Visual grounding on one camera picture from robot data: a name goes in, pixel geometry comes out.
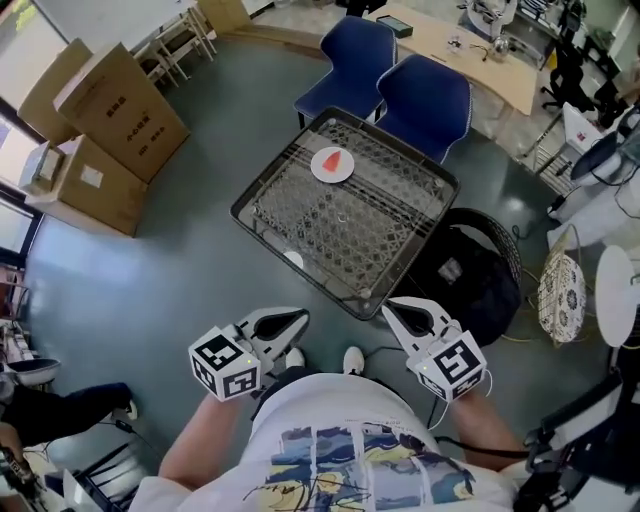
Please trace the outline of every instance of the person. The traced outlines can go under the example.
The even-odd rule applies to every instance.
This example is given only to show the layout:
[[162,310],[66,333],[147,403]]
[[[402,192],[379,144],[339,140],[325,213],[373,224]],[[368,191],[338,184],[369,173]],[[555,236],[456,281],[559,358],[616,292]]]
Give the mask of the person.
[[513,21],[518,0],[469,0],[458,25],[492,42]]
[[[209,394],[159,476],[141,482],[130,510],[511,510],[517,488],[505,468],[514,460],[470,452],[462,463],[441,455],[402,398],[362,377],[358,348],[347,350],[343,374],[306,368],[298,349],[286,363],[260,401],[235,468],[222,474],[243,399],[219,402]],[[448,409],[462,442],[522,450],[481,393],[471,390]]]
[[640,100],[640,44],[629,66],[612,80],[607,80],[594,95],[600,116],[598,123],[610,128],[631,105]]
[[131,390],[122,382],[60,396],[22,386],[15,372],[0,373],[0,445],[18,462],[24,448],[84,432],[117,410],[131,420],[138,417]]

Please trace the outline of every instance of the printed shirt graphic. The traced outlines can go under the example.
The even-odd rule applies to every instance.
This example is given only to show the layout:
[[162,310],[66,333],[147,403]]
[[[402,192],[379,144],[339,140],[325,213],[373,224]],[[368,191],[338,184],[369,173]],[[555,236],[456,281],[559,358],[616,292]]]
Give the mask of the printed shirt graphic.
[[[360,387],[371,386],[353,378],[364,381],[357,382]],[[330,390],[322,393],[323,380],[330,379],[310,381],[315,400],[289,398],[267,412],[266,420],[258,416],[242,460],[222,477],[193,493],[162,478],[146,478],[130,510],[511,510],[512,480],[436,453],[433,438],[397,397],[376,388],[372,396],[343,391],[339,404]],[[310,403],[315,414],[304,409]],[[391,418],[382,420],[380,411]],[[319,419],[295,426],[295,419],[309,417]],[[289,426],[275,430],[283,424]]]

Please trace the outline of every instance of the gray floor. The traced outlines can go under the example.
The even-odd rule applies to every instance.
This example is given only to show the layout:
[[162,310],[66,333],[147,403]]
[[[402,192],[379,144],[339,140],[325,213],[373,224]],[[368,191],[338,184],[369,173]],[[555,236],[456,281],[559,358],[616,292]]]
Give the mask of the gray floor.
[[[204,395],[191,375],[187,347],[213,325],[259,307],[305,307],[311,325],[302,348],[325,371],[339,371],[351,344],[370,352],[394,343],[388,330],[350,317],[295,275],[228,213],[295,135],[291,105],[327,65],[273,47],[218,48],[214,63],[203,63],[192,80],[168,93],[192,135],[150,187],[138,237],[93,236],[48,219],[28,264],[35,343],[63,362],[55,389],[129,383],[143,416],[138,428],[161,451]],[[445,167],[462,184],[457,206],[483,210],[508,229],[536,217],[553,198],[475,132]],[[544,226],[520,249],[524,264],[539,273],[547,252]],[[531,313],[519,313],[511,332],[537,341],[498,341],[485,353],[494,377],[491,400],[524,435],[599,380],[606,351],[596,340],[554,349]],[[403,368],[402,354],[386,351],[369,361],[367,375],[395,387],[426,420],[433,395]],[[238,426],[230,462],[248,435],[253,407],[247,405]],[[436,432],[451,433],[446,419]],[[82,466],[124,437],[116,434],[96,426],[54,443],[50,452],[59,463]]]

